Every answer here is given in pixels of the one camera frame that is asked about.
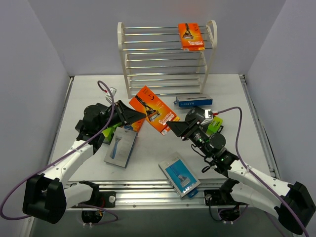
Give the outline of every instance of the cable connector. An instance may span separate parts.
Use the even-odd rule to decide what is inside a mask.
[[[111,95],[108,91],[104,90],[105,92],[105,98],[106,100],[111,104],[112,103],[112,98]],[[110,92],[112,93],[113,97],[115,96],[117,90],[114,87],[110,87]]]

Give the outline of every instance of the screw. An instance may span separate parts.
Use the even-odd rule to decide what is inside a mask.
[[[109,196],[109,202],[114,203],[115,202],[115,196]]]
[[[205,200],[211,200],[211,198],[212,198],[212,195],[211,195],[211,194],[205,195]]]

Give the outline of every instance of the green object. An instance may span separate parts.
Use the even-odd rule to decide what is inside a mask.
[[[103,143],[110,144],[116,128],[120,127],[121,125],[122,125],[122,123],[119,122],[119,123],[115,124],[114,126],[108,127],[107,129],[103,130],[102,131],[102,134],[104,135]]]
[[[223,123],[223,120],[221,118],[215,116],[213,121],[207,127],[206,134],[207,135],[212,135],[213,133],[218,132],[218,130],[220,129],[222,123]]]

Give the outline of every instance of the blue box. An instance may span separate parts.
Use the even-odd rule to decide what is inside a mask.
[[[212,105],[213,99],[205,94],[192,94],[176,96],[176,100],[173,102],[179,107],[192,107],[201,105]]]

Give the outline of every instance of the metal rack bar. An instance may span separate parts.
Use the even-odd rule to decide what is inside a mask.
[[[178,61],[178,60],[200,60],[201,58],[155,58],[155,59],[131,59],[127,62],[141,62],[141,61]]]
[[[198,53],[200,54],[200,51],[183,51],[183,52],[147,52],[147,53],[128,53],[127,55],[135,55],[135,54],[172,54],[172,53]]]
[[[195,85],[149,85],[148,88],[166,88],[166,87],[192,87],[192,86],[199,86]],[[130,86],[131,89],[143,88],[143,86]]]
[[[128,77],[137,76],[170,76],[170,75],[204,75],[205,73],[134,73],[128,74]]]
[[[147,40],[147,41],[124,41],[124,43],[174,43],[181,42],[180,40]]]
[[[183,50],[183,48],[128,48],[123,49],[123,52],[127,51],[152,51],[152,50]]]
[[[125,34],[125,36],[176,36],[179,33],[136,33],[136,34]]]
[[[162,80],[165,80],[165,81],[181,81],[181,80],[198,80],[198,78],[181,78],[181,79],[145,79],[145,80],[142,80],[142,79],[131,79],[130,81],[162,81]]]
[[[142,66],[142,67],[126,67],[127,69],[139,69],[139,68],[191,68],[191,67],[204,67],[205,65],[181,65],[181,66]]]
[[[191,95],[191,94],[199,94],[199,92],[187,92],[184,93],[186,95]],[[155,93],[155,95],[183,95],[183,93]]]
[[[124,29],[177,29],[177,26],[142,26],[142,27],[125,27]]]

